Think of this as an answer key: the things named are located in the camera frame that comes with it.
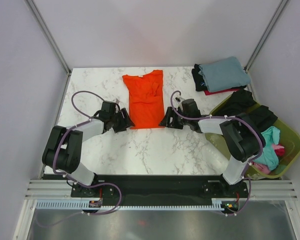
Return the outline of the orange t shirt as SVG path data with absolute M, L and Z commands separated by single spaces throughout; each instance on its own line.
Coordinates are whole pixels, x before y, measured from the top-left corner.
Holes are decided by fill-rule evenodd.
M 129 92 L 129 116 L 134 123 L 133 129 L 160 127 L 165 116 L 163 78 L 162 70 L 139 76 L 122 76 Z

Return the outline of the black t shirt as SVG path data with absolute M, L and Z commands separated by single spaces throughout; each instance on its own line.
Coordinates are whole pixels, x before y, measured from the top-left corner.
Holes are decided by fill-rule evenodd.
M 194 64 L 193 69 L 191 70 L 191 74 L 195 84 L 195 90 L 197 92 L 207 91 L 208 88 L 203 79 L 203 76 L 199 74 L 200 68 L 198 64 Z
M 259 105 L 253 99 L 252 93 L 244 89 L 232 93 L 225 103 L 214 111 L 213 115 L 237 116 L 241 113 L 247 114 L 260 132 L 264 132 L 278 120 L 268 106 Z

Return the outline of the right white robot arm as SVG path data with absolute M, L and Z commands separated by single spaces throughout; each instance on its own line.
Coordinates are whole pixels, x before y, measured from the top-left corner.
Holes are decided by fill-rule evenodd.
M 177 107 L 167 108 L 160 127 L 182 130 L 188 126 L 199 134 L 223 136 L 230 159 L 219 184 L 219 191 L 225 197 L 237 191 L 237 183 L 244 179 L 244 174 L 252 159 L 262 154 L 265 140 L 249 116 L 241 113 L 236 116 L 202 115 L 194 99 L 176 97 Z

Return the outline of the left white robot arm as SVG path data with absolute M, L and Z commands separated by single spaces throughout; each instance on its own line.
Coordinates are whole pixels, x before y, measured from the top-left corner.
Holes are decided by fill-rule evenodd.
M 45 146 L 42 163 L 53 172 L 82 184 L 89 197 L 96 196 L 100 185 L 94 181 L 96 174 L 81 163 L 83 142 L 113 130 L 124 132 L 135 124 L 126 108 L 111 101 L 103 101 L 101 109 L 88 120 L 71 127 L 56 125 L 52 128 Z

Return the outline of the black folded t shirt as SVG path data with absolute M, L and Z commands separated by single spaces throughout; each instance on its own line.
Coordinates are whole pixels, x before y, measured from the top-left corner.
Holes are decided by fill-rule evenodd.
M 203 79 L 203 76 L 199 74 L 200 68 L 198 64 L 194 64 L 193 69 L 191 70 L 191 74 L 195 84 L 195 90 L 197 92 L 207 91 L 208 88 Z

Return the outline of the red folded t shirt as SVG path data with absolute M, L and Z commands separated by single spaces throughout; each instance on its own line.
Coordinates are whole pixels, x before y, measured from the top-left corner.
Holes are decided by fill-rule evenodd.
M 210 96 L 210 95 L 216 95 L 216 94 L 227 93 L 227 92 L 236 92 L 245 88 L 246 86 L 241 86 L 241 87 L 234 87 L 234 88 L 229 88 L 229 89 L 215 91 L 215 92 L 210 92 L 208 90 L 204 90 L 203 92 L 206 96 Z

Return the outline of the grey-blue folded t shirt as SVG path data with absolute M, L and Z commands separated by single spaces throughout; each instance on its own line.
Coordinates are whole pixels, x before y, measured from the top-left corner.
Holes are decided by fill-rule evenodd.
M 243 87 L 251 83 L 251 78 L 234 56 L 213 63 L 200 64 L 198 68 L 211 93 Z

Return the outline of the teal t shirt in bin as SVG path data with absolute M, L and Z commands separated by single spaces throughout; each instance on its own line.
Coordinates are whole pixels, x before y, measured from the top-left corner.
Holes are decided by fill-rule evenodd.
M 281 131 L 275 126 L 271 126 L 261 134 L 265 139 L 265 147 L 263 148 L 262 155 L 255 159 L 257 164 L 266 165 L 270 171 L 273 171 L 279 164 L 279 158 L 275 153 L 273 145 L 278 145 L 280 142 Z

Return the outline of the pink garment in bin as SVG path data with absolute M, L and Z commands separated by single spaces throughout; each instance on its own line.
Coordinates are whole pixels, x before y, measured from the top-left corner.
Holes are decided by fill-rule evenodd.
M 266 146 L 263 149 L 262 155 L 252 162 L 262 173 L 269 175 L 279 165 L 279 157 L 283 157 L 286 153 L 285 147 L 282 144 L 274 144 Z

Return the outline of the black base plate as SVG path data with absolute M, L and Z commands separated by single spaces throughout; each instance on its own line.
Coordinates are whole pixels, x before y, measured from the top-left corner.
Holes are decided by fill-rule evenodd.
M 213 199 L 244 199 L 244 181 L 229 185 L 220 175 L 97 175 L 92 188 L 74 185 L 73 198 L 101 198 L 106 205 L 208 205 Z

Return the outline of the left aluminium frame post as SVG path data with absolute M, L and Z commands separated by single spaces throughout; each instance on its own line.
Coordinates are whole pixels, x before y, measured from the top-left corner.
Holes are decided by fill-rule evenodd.
M 66 62 L 57 42 L 55 41 L 55 39 L 54 39 L 46 21 L 44 20 L 38 6 L 36 5 L 35 1 L 34 0 L 25 0 L 24 2 L 27 5 L 27 7 L 29 8 L 30 12 L 32 13 L 35 21 L 37 22 L 39 28 L 41 29 L 48 44 L 52 48 L 55 56 L 57 57 L 59 63 L 61 64 L 63 70 L 66 72 L 67 76 L 70 76 L 72 73 L 72 70 L 69 67 L 68 63 Z

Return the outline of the aluminium frame post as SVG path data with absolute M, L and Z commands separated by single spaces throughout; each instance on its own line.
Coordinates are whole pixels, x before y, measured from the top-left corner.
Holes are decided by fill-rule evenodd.
M 261 50 L 265 46 L 268 38 L 270 37 L 272 31 L 274 30 L 276 24 L 279 22 L 280 17 L 282 16 L 283 12 L 285 11 L 286 7 L 290 3 L 290 0 L 281 0 L 275 9 L 271 19 L 269 20 L 263 34 L 261 35 L 257 45 L 255 46 L 247 64 L 244 67 L 246 73 L 249 72 L 251 67 L 253 66 L 255 60 L 257 59 L 258 55 L 260 54 Z
M 29 8 L 30 12 L 32 13 L 35 21 L 37 22 L 39 28 L 41 29 L 48 44 L 52 48 L 55 56 L 57 57 L 59 63 L 61 64 L 63 70 L 66 72 L 67 76 L 70 76 L 72 73 L 72 70 L 69 67 L 68 63 L 66 62 L 57 42 L 55 41 L 55 39 L 54 39 L 46 21 L 44 20 L 38 6 L 36 5 L 35 1 L 34 0 L 25 0 L 24 2 L 27 5 L 27 7 Z

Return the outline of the aluminium rail bar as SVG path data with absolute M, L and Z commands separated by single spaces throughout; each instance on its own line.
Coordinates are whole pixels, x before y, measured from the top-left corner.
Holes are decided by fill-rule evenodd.
M 176 179 L 167 181 L 153 176 L 145 179 L 142 176 L 113 176 L 110 180 L 114 186 L 106 185 L 86 188 L 79 184 L 67 183 L 64 180 L 31 180 L 26 199 L 65 200 L 79 198 L 117 199 L 128 197 L 199 197 L 205 199 L 257 201 L 296 200 L 297 194 L 290 180 L 244 180 L 236 186 L 224 187 L 220 180 L 202 178 Z

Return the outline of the right aluminium frame post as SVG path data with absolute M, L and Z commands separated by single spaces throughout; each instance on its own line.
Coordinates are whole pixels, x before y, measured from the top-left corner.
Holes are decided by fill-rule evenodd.
M 249 72 L 251 67 L 253 66 L 255 60 L 257 59 L 258 55 L 260 54 L 261 50 L 265 46 L 268 38 L 270 37 L 272 31 L 274 30 L 276 24 L 279 22 L 280 17 L 282 16 L 283 12 L 285 11 L 286 7 L 290 3 L 290 0 L 281 0 L 275 9 L 271 19 L 269 20 L 263 34 L 261 35 L 257 45 L 255 46 L 247 64 L 244 67 L 246 73 Z

